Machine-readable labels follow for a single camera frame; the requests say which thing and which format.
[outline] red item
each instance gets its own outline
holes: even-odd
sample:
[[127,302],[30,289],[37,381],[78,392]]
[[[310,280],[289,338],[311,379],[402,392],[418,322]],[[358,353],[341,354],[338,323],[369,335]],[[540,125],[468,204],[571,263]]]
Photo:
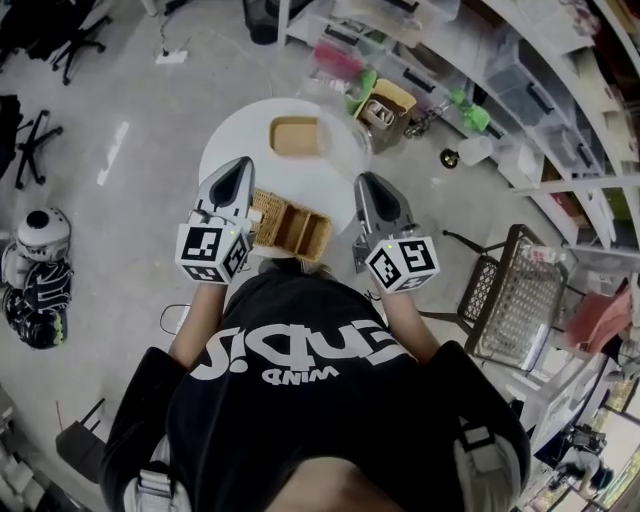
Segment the red item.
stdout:
[[631,288],[615,297],[590,292],[567,325],[567,342],[590,354],[598,353],[616,334],[631,325]]
[[624,3],[631,14],[636,18],[640,18],[640,5],[638,5],[637,0],[624,0]]
[[364,69],[358,59],[327,43],[316,46],[314,57],[324,71],[342,80],[356,80]]

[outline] gray floor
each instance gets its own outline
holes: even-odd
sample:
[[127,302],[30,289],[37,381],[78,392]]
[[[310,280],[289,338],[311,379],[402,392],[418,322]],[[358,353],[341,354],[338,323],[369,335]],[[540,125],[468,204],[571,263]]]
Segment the gray floor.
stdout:
[[[250,42],[239,0],[196,0],[165,27],[168,48],[186,47],[189,60],[158,66],[159,20],[146,17],[139,2],[120,2],[113,15],[115,23],[99,38],[107,51],[82,55],[70,86],[64,87],[60,73],[47,64],[24,55],[0,75],[0,94],[18,93],[28,115],[50,109],[50,125],[65,129],[40,158],[45,186],[31,183],[16,192],[15,168],[0,181],[0,229],[15,226],[31,208],[61,208],[73,224],[76,272],[69,339],[62,347],[32,351],[0,321],[0,382],[15,399],[42,464],[95,510],[104,509],[97,487],[55,454],[56,402],[68,426],[104,396],[101,435],[106,435],[144,351],[170,341],[158,325],[162,309],[191,297],[193,286],[174,268],[174,243],[197,189],[209,137],[248,103],[294,95],[308,53],[303,45],[290,44],[276,64],[275,48]],[[99,186],[99,172],[107,167],[123,122],[129,131],[108,180]],[[558,243],[557,232],[536,207],[507,192],[492,163],[454,171],[440,165],[439,151],[456,140],[457,134],[436,124],[424,140],[376,158],[374,170],[407,195],[429,230],[454,230],[493,243],[511,224],[524,222],[548,244]],[[365,290],[368,278],[356,279],[351,269],[352,234],[348,230],[333,240],[326,259],[340,279]],[[436,246],[442,272],[416,299],[424,308],[453,310],[474,254],[438,235]],[[430,325],[441,340],[461,339],[446,324]]]

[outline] helmet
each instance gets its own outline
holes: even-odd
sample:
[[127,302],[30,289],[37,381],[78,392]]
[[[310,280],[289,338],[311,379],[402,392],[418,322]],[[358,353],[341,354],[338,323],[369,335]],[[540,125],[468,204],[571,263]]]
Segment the helmet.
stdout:
[[18,250],[35,261],[56,261],[69,251],[71,226],[57,208],[34,210],[18,226]]

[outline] plastic bottle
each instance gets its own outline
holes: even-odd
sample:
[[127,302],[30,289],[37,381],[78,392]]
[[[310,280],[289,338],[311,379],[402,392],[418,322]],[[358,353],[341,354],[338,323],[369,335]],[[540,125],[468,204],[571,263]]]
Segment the plastic bottle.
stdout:
[[524,251],[525,257],[538,263],[554,265],[567,259],[567,254],[563,250],[544,245],[527,245]]

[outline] backpack strap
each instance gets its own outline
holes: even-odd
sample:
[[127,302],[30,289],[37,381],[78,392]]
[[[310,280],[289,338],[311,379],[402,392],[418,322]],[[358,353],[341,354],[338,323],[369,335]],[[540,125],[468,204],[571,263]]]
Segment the backpack strap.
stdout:
[[191,512],[187,490],[170,476],[171,454],[164,436],[151,456],[147,468],[129,482],[124,492],[125,512]]
[[465,512],[510,510],[521,492],[520,464],[513,446],[486,426],[459,418],[453,455]]

